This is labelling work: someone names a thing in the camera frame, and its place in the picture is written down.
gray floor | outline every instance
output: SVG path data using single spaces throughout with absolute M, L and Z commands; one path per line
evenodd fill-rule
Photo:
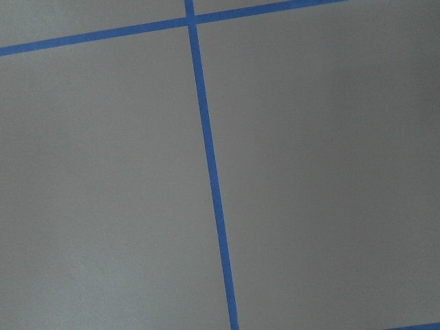
M 4 7 L 0 47 L 184 16 Z M 198 26 L 242 330 L 440 322 L 439 13 L 352 0 Z M 0 66 L 0 329 L 229 329 L 187 29 Z

blue tape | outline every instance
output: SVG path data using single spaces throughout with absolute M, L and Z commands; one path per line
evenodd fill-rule
M 169 19 L 166 21 L 158 21 L 158 22 L 132 25 L 126 27 L 118 27 L 116 29 L 110 29 L 110 30 L 75 34 L 73 36 L 63 36 L 60 38 L 35 41 L 33 43 L 23 43 L 21 45 L 0 47 L 0 56 L 7 56 L 12 54 L 24 53 L 24 52 L 33 52 L 34 50 L 44 50 L 47 48 L 55 48 L 66 45 L 74 45 L 76 43 L 88 43 L 90 41 L 117 38 L 119 36 L 128 36 L 131 34 L 167 30 L 172 28 L 178 28 L 181 26 L 186 26 L 185 17 L 180 19 Z
M 192 65 L 194 67 L 195 84 L 197 97 L 199 99 L 199 110 L 203 140 L 205 143 L 206 161 L 208 163 L 208 174 L 211 185 L 212 203 L 214 204 L 215 223 L 217 225 L 217 236 L 219 239 L 221 266 L 223 268 L 223 280 L 225 283 L 226 300 L 231 330 L 239 330 L 237 306 L 235 303 L 234 283 L 232 281 L 232 270 L 229 259 L 228 239 L 226 237 L 225 220 L 223 207 L 221 205 L 219 177 L 215 162 L 214 144 L 212 142 L 212 131 L 209 119 L 208 101 L 206 97 L 205 79 L 201 65 L 199 36 L 195 22 L 193 0 L 185 0 L 186 17 L 188 20 L 188 33 L 192 54 Z
M 267 14 L 269 12 L 280 12 L 283 10 L 291 10 L 303 7 L 323 5 L 326 3 L 342 2 L 346 0 L 292 0 L 276 3 L 269 3 L 267 5 L 255 5 L 253 7 L 246 7 L 233 10 L 225 10 L 223 12 L 211 12 L 209 14 L 201 14 L 196 16 L 196 23 L 210 23 L 215 21 L 223 21 L 226 19 L 237 19 L 239 17 L 254 16 L 260 14 Z
M 394 328 L 390 330 L 440 330 L 440 323 L 413 325 L 411 327 Z

vertical blue line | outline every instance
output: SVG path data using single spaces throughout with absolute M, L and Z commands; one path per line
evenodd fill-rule
M 228 303 L 228 313 L 231 330 L 239 330 L 237 317 L 237 306 L 235 303 L 234 283 L 232 282 L 232 270 L 229 259 L 228 239 L 226 237 L 225 220 L 223 218 L 223 207 L 221 205 L 219 177 L 215 162 L 214 144 L 212 142 L 211 124 L 209 120 L 208 101 L 206 98 L 206 88 L 203 67 L 201 65 L 199 36 L 195 22 L 193 0 L 185 0 L 185 11 L 188 22 L 188 33 L 192 54 L 192 65 L 194 67 L 195 84 L 197 97 L 199 99 L 199 110 L 203 140 L 205 142 L 206 161 L 208 163 L 208 173 L 211 184 L 212 202 L 214 204 L 215 223 L 217 225 L 217 235 L 219 238 L 221 266 L 223 268 L 223 280 L 225 283 L 226 300 Z

floor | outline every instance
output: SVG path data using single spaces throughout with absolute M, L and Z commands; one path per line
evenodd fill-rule
M 440 329 L 440 1 L 3 8 L 0 329 Z

